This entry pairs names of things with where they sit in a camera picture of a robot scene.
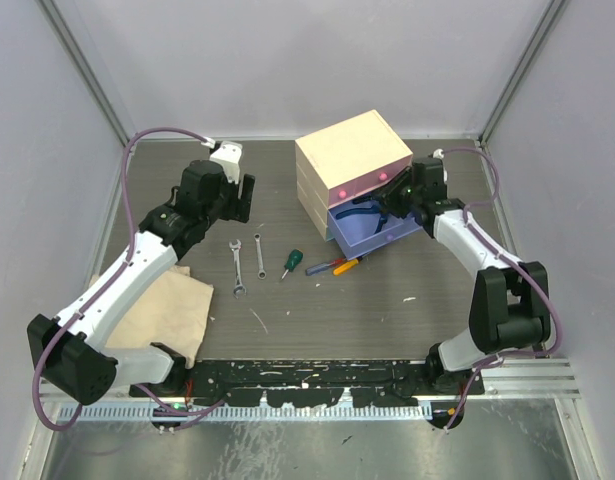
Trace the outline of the beige cloth bag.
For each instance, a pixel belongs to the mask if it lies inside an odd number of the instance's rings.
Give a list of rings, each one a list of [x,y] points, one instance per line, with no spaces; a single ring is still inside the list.
[[[214,288],[190,276],[187,267],[153,273],[134,264],[114,280],[116,269],[94,277],[83,296],[109,287],[70,331],[118,361],[119,378],[134,383],[162,381],[182,361],[193,367],[203,342]]]

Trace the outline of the wide purple drawer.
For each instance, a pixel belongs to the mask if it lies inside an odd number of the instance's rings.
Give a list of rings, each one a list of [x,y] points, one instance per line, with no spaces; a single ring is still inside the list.
[[[347,260],[365,256],[422,229],[412,215],[401,219],[389,214],[387,223],[378,234],[374,233],[378,215],[353,215],[336,220],[337,213],[355,207],[352,204],[353,200],[328,211],[328,229]]]

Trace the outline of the cream drawer cabinet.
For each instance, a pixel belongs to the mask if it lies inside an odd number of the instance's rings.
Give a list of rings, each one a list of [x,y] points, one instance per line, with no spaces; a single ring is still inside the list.
[[[323,240],[328,191],[413,152],[377,110],[370,110],[295,141],[297,197]]]

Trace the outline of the blue handled pliers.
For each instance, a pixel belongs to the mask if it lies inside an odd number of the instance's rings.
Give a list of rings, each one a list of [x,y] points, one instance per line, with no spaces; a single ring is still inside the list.
[[[386,210],[381,208],[378,204],[372,204],[370,207],[354,207],[345,211],[339,212],[335,215],[336,220],[347,218],[353,215],[378,215],[378,221],[374,230],[375,234],[382,231],[383,227],[388,221],[389,214]]]

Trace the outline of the large pink drawer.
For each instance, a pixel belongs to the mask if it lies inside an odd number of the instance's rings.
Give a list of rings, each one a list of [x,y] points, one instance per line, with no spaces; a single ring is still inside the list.
[[[361,175],[356,179],[356,193],[363,194],[384,185],[404,170],[410,162],[411,156],[408,156]]]

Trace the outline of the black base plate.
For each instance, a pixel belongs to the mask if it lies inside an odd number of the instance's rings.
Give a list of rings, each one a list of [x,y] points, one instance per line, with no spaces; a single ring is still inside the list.
[[[345,393],[352,406],[416,406],[423,396],[453,398],[463,392],[468,371],[432,381],[413,360],[202,360],[185,373],[178,388],[148,385],[160,398],[187,397],[196,405],[220,400],[233,407],[332,407]]]

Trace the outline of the red blue handled screwdriver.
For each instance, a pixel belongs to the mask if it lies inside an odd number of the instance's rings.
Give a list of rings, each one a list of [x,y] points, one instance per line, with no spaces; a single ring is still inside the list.
[[[335,268],[335,267],[337,267],[339,265],[342,265],[345,262],[346,262],[346,259],[344,257],[338,258],[338,259],[335,259],[335,260],[331,260],[331,261],[328,261],[328,262],[323,262],[323,263],[320,263],[320,264],[308,267],[305,270],[305,275],[306,276],[313,276],[313,275],[316,275],[318,273],[324,272],[326,270]]]

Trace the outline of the small pink drawer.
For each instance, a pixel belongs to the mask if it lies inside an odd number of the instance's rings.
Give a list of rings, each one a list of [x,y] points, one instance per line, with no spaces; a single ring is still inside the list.
[[[332,208],[356,196],[356,180],[335,186],[328,191],[328,207]]]

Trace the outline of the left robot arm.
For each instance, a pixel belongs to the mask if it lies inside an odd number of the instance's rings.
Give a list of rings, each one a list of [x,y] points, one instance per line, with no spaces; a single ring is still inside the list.
[[[127,251],[57,315],[37,315],[27,327],[33,385],[48,381],[81,405],[111,388],[152,384],[165,396],[187,384],[183,356],[161,342],[108,349],[109,336],[140,296],[174,266],[218,220],[249,219],[255,178],[240,159],[212,154],[184,170],[169,200],[140,222]]]

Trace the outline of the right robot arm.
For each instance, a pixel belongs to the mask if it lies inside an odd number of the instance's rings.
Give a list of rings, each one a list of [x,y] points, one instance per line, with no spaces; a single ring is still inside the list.
[[[412,161],[371,197],[393,217],[413,217],[474,280],[468,326],[432,346],[425,359],[424,375],[431,390],[449,393],[461,375],[481,361],[506,352],[529,353],[549,339],[546,269],[507,252],[478,225],[468,205],[448,196],[440,159]]]

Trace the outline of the orange handled screwdriver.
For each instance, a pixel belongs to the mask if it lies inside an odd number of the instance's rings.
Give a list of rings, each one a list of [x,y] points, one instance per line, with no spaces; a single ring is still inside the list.
[[[363,260],[362,256],[356,257],[352,260],[348,260],[344,263],[341,263],[339,266],[337,266],[334,270],[333,270],[333,275],[334,276],[340,276],[345,274],[346,272],[348,272],[349,270],[353,269],[354,267],[356,267],[359,263],[361,263]]]

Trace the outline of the green handled screwdriver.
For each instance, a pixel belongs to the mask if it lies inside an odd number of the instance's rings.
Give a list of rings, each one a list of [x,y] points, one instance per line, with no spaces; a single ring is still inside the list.
[[[283,281],[289,273],[293,272],[302,260],[303,252],[299,249],[293,249],[289,253],[287,260],[284,264],[284,271],[280,280]]]

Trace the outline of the silver ratchet combination wrench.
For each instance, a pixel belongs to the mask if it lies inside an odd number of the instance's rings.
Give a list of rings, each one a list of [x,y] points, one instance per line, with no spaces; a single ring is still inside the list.
[[[259,233],[254,234],[254,241],[256,245],[257,265],[258,265],[258,278],[264,280],[266,278],[266,270],[264,267],[264,259],[261,244],[261,235]]]

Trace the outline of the silver open end wrench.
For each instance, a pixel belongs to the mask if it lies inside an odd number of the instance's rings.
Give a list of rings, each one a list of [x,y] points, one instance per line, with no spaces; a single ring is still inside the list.
[[[242,280],[241,263],[240,263],[240,250],[242,243],[239,239],[229,243],[229,248],[233,254],[233,263],[235,269],[235,286],[233,289],[233,295],[239,299],[247,293],[246,287]]]

